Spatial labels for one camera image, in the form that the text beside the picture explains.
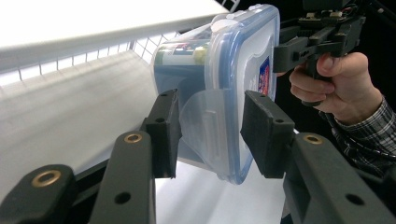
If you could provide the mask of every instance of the plastic container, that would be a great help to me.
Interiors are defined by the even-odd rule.
[[[256,5],[160,45],[153,70],[159,93],[178,89],[182,138],[178,156],[241,184],[252,163],[242,139],[245,91],[275,99],[276,7]]]

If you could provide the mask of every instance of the plaid sleeve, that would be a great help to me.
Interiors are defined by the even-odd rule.
[[[339,147],[361,170],[383,176],[396,164],[396,114],[384,99],[368,119],[346,126],[326,116]]]

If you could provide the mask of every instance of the wrist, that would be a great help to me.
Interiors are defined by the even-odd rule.
[[[370,118],[381,106],[383,96],[377,88],[372,88],[367,96],[359,101],[350,102],[347,106],[337,113],[334,117],[344,125],[353,125]]]

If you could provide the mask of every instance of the label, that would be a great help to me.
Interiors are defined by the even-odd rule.
[[[267,58],[260,66],[259,75],[259,93],[264,95],[268,95],[270,71],[270,60]]]

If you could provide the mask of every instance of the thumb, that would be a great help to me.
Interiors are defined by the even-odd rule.
[[[341,58],[334,58],[330,53],[320,56],[317,64],[318,72],[324,77],[352,77],[368,69],[367,57],[358,52],[350,53]]]

